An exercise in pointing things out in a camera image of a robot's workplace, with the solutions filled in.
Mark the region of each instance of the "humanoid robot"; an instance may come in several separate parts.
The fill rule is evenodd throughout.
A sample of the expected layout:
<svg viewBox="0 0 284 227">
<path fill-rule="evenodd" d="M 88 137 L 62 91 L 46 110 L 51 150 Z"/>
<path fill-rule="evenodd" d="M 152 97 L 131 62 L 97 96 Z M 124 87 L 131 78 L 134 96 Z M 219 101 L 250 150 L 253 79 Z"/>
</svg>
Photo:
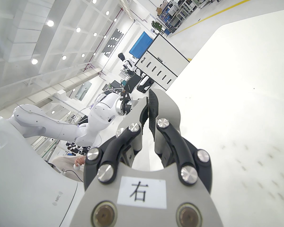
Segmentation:
<svg viewBox="0 0 284 227">
<path fill-rule="evenodd" d="M 0 227 L 222 227 L 210 197 L 209 154 L 181 136 L 172 99 L 154 89 L 137 101 L 125 94 L 110 106 L 94 105 L 84 128 L 32 105 L 17 107 L 9 120 L 0 117 Z M 25 142 L 42 135 L 92 146 L 98 120 L 109 121 L 112 109 L 126 116 L 115 136 L 89 149 L 84 183 L 60 175 Z M 154 172 L 131 169 L 148 118 L 164 166 Z"/>
</svg>

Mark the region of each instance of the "round metal bolt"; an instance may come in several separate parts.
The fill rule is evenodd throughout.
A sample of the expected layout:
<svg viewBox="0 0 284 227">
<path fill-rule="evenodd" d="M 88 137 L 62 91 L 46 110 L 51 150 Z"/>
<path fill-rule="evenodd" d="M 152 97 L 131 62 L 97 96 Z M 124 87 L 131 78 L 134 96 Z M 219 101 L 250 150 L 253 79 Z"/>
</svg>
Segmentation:
<svg viewBox="0 0 284 227">
<path fill-rule="evenodd" d="M 123 133 L 123 131 L 124 131 L 124 128 L 123 128 L 123 127 L 121 127 L 120 129 L 118 129 L 117 132 L 116 132 L 116 137 L 119 137 L 119 136 L 121 135 L 121 133 Z"/>
<path fill-rule="evenodd" d="M 88 160 L 92 161 L 95 160 L 99 156 L 99 149 L 98 148 L 91 148 L 88 150 L 86 157 Z"/>
<path fill-rule="evenodd" d="M 139 131 L 140 126 L 138 123 L 131 123 L 128 127 L 128 129 L 132 132 L 132 133 L 136 133 L 137 131 Z"/>
<path fill-rule="evenodd" d="M 189 203 L 185 203 L 178 208 L 177 223 L 179 227 L 200 227 L 202 217 L 198 209 Z"/>
<path fill-rule="evenodd" d="M 207 163 L 209 161 L 209 154 L 205 150 L 202 150 L 202 149 L 198 150 L 197 156 L 199 160 L 203 163 Z"/>
<path fill-rule="evenodd" d="M 166 128 L 169 126 L 169 121 L 165 118 L 162 118 L 158 120 L 157 124 L 160 128 Z"/>
<path fill-rule="evenodd" d="M 110 164 L 101 165 L 98 169 L 98 180 L 100 182 L 107 182 L 114 175 L 114 169 Z"/>
<path fill-rule="evenodd" d="M 116 223 L 116 218 L 116 208 L 108 201 L 98 204 L 92 213 L 92 222 L 95 227 L 112 227 Z"/>
<path fill-rule="evenodd" d="M 189 184 L 194 184 L 198 180 L 198 173 L 192 166 L 184 166 L 181 169 L 182 179 Z"/>
</svg>

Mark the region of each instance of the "red pipe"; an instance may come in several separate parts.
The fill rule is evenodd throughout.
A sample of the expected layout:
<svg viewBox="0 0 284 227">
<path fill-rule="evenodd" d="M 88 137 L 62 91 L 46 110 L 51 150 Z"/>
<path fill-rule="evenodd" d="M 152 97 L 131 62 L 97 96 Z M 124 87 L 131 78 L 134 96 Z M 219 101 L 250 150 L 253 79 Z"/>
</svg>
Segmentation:
<svg viewBox="0 0 284 227">
<path fill-rule="evenodd" d="M 120 12 L 123 10 L 123 8 L 120 9 L 119 13 L 117 14 L 116 18 L 118 17 L 118 15 L 120 14 Z M 108 30 L 106 31 L 105 35 L 108 33 L 108 31 L 111 29 L 112 25 L 113 25 L 114 22 L 112 22 L 112 24 L 109 26 Z M 95 50 L 95 53 L 97 52 L 99 46 L 101 45 L 102 41 L 103 41 L 104 38 L 102 38 L 102 40 L 100 41 L 100 44 L 97 46 L 96 50 Z M 84 68 L 83 71 L 85 71 L 87 69 L 87 66 L 89 65 L 89 63 L 86 65 L 86 67 Z"/>
</svg>

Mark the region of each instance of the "robotic arm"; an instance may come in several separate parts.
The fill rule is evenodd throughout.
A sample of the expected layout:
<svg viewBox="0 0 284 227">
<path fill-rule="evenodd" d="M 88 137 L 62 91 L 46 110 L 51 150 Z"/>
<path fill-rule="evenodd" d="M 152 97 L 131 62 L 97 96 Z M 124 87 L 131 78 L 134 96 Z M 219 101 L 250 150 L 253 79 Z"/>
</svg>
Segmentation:
<svg viewBox="0 0 284 227">
<path fill-rule="evenodd" d="M 48 117 L 35 105 L 17 106 L 8 121 L 23 135 L 45 136 L 58 140 L 73 141 L 78 146 L 92 146 L 99 132 L 108 127 L 116 116 L 122 116 L 122 97 L 118 94 L 102 94 L 94 103 L 88 123 L 79 126 Z"/>
<path fill-rule="evenodd" d="M 131 169 L 149 118 L 163 170 Z M 150 90 L 120 123 L 116 135 L 85 160 L 85 195 L 70 227 L 222 227 L 211 198 L 209 154 L 180 133 L 180 111 L 162 90 Z"/>
</svg>

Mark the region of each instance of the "white robotic arm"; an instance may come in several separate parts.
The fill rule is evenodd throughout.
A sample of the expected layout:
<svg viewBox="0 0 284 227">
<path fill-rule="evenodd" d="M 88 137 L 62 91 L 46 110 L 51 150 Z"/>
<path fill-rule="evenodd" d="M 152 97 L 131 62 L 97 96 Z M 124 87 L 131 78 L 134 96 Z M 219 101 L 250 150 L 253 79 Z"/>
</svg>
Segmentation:
<svg viewBox="0 0 284 227">
<path fill-rule="evenodd" d="M 88 123 L 79 126 L 48 117 L 35 105 L 17 106 L 8 121 L 23 135 L 45 136 L 58 140 L 74 141 L 79 146 L 92 146 L 99 132 L 105 129 L 117 115 L 123 115 L 120 96 L 115 93 L 97 98 Z"/>
</svg>

